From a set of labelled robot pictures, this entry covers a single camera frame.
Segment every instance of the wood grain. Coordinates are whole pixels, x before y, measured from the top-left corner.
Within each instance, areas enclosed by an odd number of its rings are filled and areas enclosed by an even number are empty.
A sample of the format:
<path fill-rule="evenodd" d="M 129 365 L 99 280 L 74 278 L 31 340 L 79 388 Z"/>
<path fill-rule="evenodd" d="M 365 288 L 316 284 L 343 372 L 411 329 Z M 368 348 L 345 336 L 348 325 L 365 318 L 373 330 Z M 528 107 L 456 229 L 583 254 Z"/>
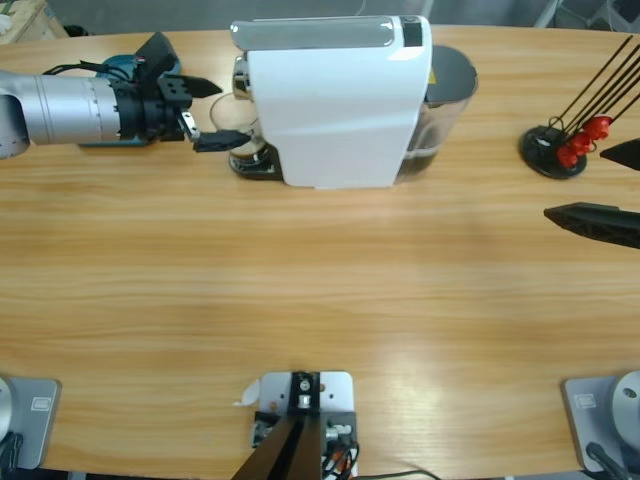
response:
<path fill-rule="evenodd" d="M 437 27 L 480 88 L 422 178 L 314 191 L 237 178 L 223 154 L 32 147 L 0 162 L 0 365 L 63 385 L 46 465 L 230 478 L 263 373 L 355 378 L 361 472 L 449 478 L 577 468 L 560 382 L 640 368 L 638 253 L 565 232 L 548 206 L 640 210 L 640 177 L 592 155 L 559 182 L 516 143 L 622 40 Z M 226 32 L 169 35 L 188 74 L 229 85 Z M 37 73 L 146 35 L 0 48 Z M 194 108 L 208 125 L 211 100 Z M 601 145 L 637 136 L 639 108 Z"/>

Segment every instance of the glass cup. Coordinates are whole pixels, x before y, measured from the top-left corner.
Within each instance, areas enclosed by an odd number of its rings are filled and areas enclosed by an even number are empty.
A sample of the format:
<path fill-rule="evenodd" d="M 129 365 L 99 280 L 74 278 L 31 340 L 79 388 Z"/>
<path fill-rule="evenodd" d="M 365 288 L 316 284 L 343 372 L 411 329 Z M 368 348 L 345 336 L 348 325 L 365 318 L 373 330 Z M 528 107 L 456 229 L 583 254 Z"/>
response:
<path fill-rule="evenodd" d="M 213 103 L 209 117 L 217 130 L 237 130 L 251 137 L 251 141 L 230 150 L 236 161 L 244 165 L 260 162 L 260 153 L 267 144 L 262 137 L 258 113 L 253 102 L 238 100 L 232 93 L 228 93 Z"/>

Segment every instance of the black cable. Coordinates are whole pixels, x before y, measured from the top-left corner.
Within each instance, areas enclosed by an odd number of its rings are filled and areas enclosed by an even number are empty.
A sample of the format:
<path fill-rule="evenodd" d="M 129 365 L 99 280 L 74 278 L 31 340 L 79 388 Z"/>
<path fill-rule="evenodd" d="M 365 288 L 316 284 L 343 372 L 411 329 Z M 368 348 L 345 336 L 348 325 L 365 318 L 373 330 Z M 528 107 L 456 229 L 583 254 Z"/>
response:
<path fill-rule="evenodd" d="M 408 477 L 409 475 L 424 475 L 432 478 L 433 480 L 442 480 L 435 473 L 431 473 L 428 470 L 407 470 L 406 472 L 383 473 L 382 475 L 358 475 L 357 477 L 354 477 L 353 480 L 381 480 L 384 478 Z"/>
<path fill-rule="evenodd" d="M 80 61 L 80 63 L 57 65 L 49 70 L 43 72 L 43 75 L 58 75 L 59 73 L 66 72 L 67 70 L 88 70 L 90 72 L 109 74 L 118 80 L 130 82 L 131 79 L 127 72 L 122 68 L 115 65 L 107 65 L 104 63 L 91 63 Z"/>
<path fill-rule="evenodd" d="M 589 458 L 598 462 L 598 465 L 602 467 L 612 480 L 629 480 L 629 472 L 607 455 L 602 445 L 591 442 L 587 445 L 586 451 Z"/>

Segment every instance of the black plastic part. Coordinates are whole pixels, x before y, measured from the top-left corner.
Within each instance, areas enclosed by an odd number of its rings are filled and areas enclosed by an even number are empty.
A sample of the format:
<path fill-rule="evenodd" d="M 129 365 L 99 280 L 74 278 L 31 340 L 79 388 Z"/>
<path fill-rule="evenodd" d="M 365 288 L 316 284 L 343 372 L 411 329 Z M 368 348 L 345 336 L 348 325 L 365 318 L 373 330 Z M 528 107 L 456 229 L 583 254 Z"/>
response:
<path fill-rule="evenodd" d="M 147 94 L 156 89 L 160 75 L 172 70 L 178 61 L 169 39 L 160 32 L 154 33 L 138 49 L 136 57 L 141 61 L 135 67 L 133 76 L 140 90 Z"/>
<path fill-rule="evenodd" d="M 229 155 L 229 166 L 236 174 L 249 180 L 284 180 L 278 150 L 267 145 L 251 158 Z"/>
<path fill-rule="evenodd" d="M 172 107 L 186 110 L 193 103 L 193 96 L 179 76 L 159 78 L 158 88 L 164 101 Z"/>
<path fill-rule="evenodd" d="M 581 237 L 640 248 L 640 213 L 594 203 L 547 208 L 545 217 Z"/>
<path fill-rule="evenodd" d="M 566 168 L 556 158 L 556 150 L 562 146 L 565 135 L 552 127 L 538 126 L 520 137 L 520 155 L 524 162 L 536 172 L 550 178 L 566 180 L 582 173 L 587 166 L 587 156 L 578 157 L 573 168 Z"/>
<path fill-rule="evenodd" d="M 190 77 L 188 75 L 165 75 L 163 78 L 181 80 L 186 90 L 194 98 L 206 98 L 222 93 L 222 89 L 219 86 L 206 78 Z"/>
<path fill-rule="evenodd" d="M 201 133 L 193 144 L 196 152 L 226 152 L 232 148 L 241 147 L 251 141 L 249 135 L 237 130 L 218 130 L 217 132 Z"/>
<path fill-rule="evenodd" d="M 181 109 L 164 101 L 158 91 L 144 95 L 135 85 L 111 80 L 120 115 L 120 138 L 127 140 L 139 136 L 144 140 L 184 140 L 178 122 Z"/>
<path fill-rule="evenodd" d="M 640 138 L 603 150 L 600 156 L 633 170 L 640 170 Z"/>
<path fill-rule="evenodd" d="M 402 36 L 404 37 L 405 47 L 421 47 L 422 46 L 422 23 L 419 17 L 411 15 L 401 16 Z"/>

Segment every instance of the black stand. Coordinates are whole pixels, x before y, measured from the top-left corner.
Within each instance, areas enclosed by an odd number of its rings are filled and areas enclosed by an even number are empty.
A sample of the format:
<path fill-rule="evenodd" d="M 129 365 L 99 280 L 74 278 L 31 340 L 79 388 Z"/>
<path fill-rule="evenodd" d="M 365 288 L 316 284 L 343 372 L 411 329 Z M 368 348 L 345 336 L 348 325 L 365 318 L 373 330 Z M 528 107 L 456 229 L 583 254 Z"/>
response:
<path fill-rule="evenodd" d="M 527 130 L 520 138 L 520 154 L 529 167 L 551 178 L 566 180 L 580 174 L 587 166 L 587 156 L 578 157 L 573 168 L 564 167 L 556 158 L 556 150 L 562 145 L 565 135 L 553 127 L 538 126 Z"/>

